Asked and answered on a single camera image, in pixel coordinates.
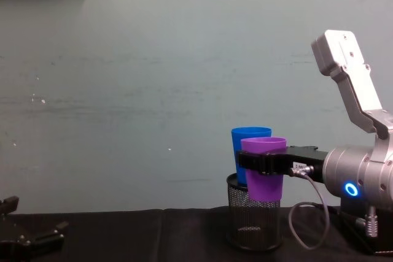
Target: blue cup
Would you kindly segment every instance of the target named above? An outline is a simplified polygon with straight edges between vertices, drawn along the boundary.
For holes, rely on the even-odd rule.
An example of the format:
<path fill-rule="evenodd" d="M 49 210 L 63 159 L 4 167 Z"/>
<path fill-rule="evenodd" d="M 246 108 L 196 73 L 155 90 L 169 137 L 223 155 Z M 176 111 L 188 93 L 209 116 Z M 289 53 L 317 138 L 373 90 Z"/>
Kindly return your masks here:
<path fill-rule="evenodd" d="M 238 174 L 238 183 L 247 185 L 246 180 L 246 170 L 241 168 L 236 160 L 236 152 L 241 150 L 240 141 L 244 138 L 253 138 L 253 137 L 270 137 L 271 129 L 267 127 L 238 127 L 232 129 L 232 143 L 233 143 L 233 154 L 235 155 L 235 163 L 236 163 L 236 173 Z"/>

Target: plastic cup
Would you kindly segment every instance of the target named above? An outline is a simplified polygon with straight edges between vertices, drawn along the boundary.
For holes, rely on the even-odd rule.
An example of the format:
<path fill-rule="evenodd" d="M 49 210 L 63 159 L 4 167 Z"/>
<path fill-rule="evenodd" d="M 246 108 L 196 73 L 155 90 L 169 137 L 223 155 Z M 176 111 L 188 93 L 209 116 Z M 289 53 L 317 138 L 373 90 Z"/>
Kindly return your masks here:
<path fill-rule="evenodd" d="M 249 153 L 266 153 L 287 146 L 283 137 L 258 137 L 241 140 L 241 149 Z M 260 175 L 257 171 L 246 170 L 249 197 L 258 202 L 274 202 L 282 198 L 283 175 Z"/>
<path fill-rule="evenodd" d="M 239 184 L 247 185 L 246 170 L 244 168 L 241 168 L 236 160 L 236 152 L 242 149 L 241 140 L 245 138 L 270 137 L 270 136 L 271 136 L 271 128 L 268 127 L 250 126 L 250 127 L 238 127 L 232 129 L 233 153 L 235 156 L 236 173 L 238 175 Z"/>

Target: mesh pencil holder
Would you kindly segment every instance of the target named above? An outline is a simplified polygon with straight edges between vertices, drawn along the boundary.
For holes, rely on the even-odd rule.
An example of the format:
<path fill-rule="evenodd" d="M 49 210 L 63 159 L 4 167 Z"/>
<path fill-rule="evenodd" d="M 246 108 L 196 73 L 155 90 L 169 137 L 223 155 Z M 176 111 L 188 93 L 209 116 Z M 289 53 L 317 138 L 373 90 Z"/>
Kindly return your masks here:
<path fill-rule="evenodd" d="M 229 229 L 227 241 L 250 251 L 269 251 L 282 242 L 280 201 L 257 202 L 249 198 L 247 187 L 239 185 L 236 173 L 228 176 Z"/>

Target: black table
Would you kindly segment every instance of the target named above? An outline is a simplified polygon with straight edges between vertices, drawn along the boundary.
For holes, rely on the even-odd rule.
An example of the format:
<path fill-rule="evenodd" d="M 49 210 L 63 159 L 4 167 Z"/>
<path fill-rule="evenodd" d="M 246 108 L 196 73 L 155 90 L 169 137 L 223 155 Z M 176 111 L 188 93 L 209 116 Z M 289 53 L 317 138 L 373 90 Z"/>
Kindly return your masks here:
<path fill-rule="evenodd" d="M 332 226 L 326 243 L 315 251 L 301 248 L 287 224 L 288 209 L 282 209 L 284 243 L 270 253 L 249 253 L 232 248 L 225 241 L 226 207 L 215 209 L 168 209 L 138 212 L 87 214 L 15 215 L 17 223 L 36 232 L 68 221 L 69 232 L 61 254 L 36 259 L 56 261 L 135 262 L 245 262 L 245 261 L 392 261 L 358 252 Z M 301 208 L 294 225 L 309 242 L 323 232 L 320 211 Z"/>

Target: cable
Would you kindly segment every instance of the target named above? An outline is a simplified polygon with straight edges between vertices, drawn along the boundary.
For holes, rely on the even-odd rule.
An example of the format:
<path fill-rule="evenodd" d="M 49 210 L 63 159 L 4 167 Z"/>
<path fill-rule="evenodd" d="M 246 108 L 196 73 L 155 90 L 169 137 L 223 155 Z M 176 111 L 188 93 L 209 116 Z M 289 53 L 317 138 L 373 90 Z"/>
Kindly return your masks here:
<path fill-rule="evenodd" d="M 313 203 L 313 206 L 319 210 L 324 210 L 324 205 L 322 204 L 317 204 L 316 202 Z M 327 206 L 327 209 L 329 210 L 330 215 L 337 215 L 340 216 L 342 214 L 342 212 L 340 212 L 339 209 L 337 209 L 336 207 L 333 206 Z"/>
<path fill-rule="evenodd" d="M 329 208 L 327 207 L 327 204 L 326 204 L 324 198 L 322 197 L 321 192 L 319 191 L 319 189 L 318 189 L 317 185 L 315 184 L 315 182 L 314 182 L 308 175 L 306 175 L 306 174 L 302 174 L 302 175 L 299 176 L 299 177 L 308 180 L 308 181 L 311 183 L 311 185 L 314 187 L 314 189 L 316 190 L 316 192 L 317 192 L 319 198 L 321 199 L 322 205 L 324 206 L 324 212 L 325 212 L 325 222 L 326 222 L 326 223 L 325 223 L 325 230 L 324 230 L 324 233 L 323 233 L 323 235 L 322 235 L 320 241 L 319 241 L 316 245 L 311 246 L 311 247 L 308 246 L 308 245 L 306 245 L 306 244 L 302 241 L 302 239 L 298 236 L 298 234 L 296 233 L 296 231 L 295 231 L 295 228 L 294 228 L 294 226 L 293 226 L 293 224 L 292 224 L 292 216 L 293 216 L 293 214 L 294 214 L 295 209 L 298 208 L 298 207 L 300 207 L 300 206 L 304 206 L 304 205 L 315 206 L 316 204 L 313 203 L 313 202 L 300 202 L 300 203 L 294 205 L 294 206 L 291 208 L 291 210 L 289 211 L 289 217 L 288 217 L 289 228 L 290 228 L 292 234 L 294 235 L 294 237 L 296 238 L 296 240 L 298 241 L 298 243 L 299 243 L 303 248 L 305 248 L 305 249 L 307 249 L 307 250 L 315 250 L 315 249 L 319 248 L 319 247 L 324 243 L 324 241 L 325 241 L 325 239 L 326 239 L 326 237 L 327 237 L 327 234 L 328 234 L 328 232 L 329 232 L 329 229 L 330 229 Z"/>

